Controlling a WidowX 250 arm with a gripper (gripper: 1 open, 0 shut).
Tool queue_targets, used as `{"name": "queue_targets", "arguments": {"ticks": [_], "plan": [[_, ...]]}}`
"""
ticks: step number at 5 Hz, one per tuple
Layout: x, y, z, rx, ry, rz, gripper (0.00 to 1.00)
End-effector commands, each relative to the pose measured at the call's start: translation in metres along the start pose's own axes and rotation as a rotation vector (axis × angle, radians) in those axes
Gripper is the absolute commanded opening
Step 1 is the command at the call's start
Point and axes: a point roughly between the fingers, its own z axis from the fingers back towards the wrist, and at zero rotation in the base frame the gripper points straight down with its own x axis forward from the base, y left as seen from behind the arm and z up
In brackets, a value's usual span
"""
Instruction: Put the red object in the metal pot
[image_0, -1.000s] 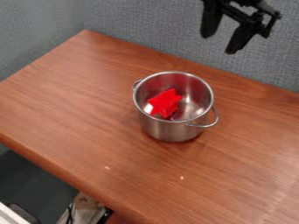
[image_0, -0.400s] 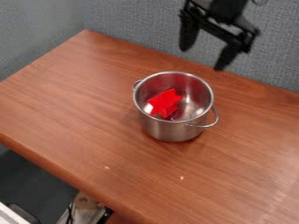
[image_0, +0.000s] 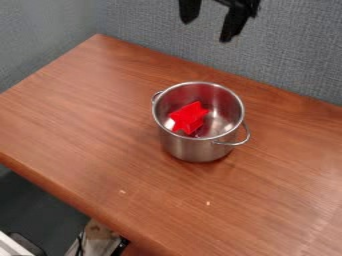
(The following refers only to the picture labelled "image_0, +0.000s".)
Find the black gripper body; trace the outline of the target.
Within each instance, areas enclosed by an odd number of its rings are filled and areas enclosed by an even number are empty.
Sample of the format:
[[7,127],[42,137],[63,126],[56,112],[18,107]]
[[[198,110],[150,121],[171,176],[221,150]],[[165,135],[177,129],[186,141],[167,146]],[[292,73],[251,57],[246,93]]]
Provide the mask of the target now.
[[215,0],[229,8],[239,8],[245,10],[250,17],[255,18],[259,11],[262,0]]

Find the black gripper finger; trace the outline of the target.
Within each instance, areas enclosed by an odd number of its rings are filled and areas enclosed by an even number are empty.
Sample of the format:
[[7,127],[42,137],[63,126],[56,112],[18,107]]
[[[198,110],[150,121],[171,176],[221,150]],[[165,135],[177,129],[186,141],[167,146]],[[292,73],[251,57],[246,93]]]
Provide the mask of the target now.
[[246,3],[234,3],[225,17],[219,41],[227,43],[241,33],[250,18],[251,9]]
[[199,16],[202,0],[179,0],[179,15],[185,24],[191,23]]

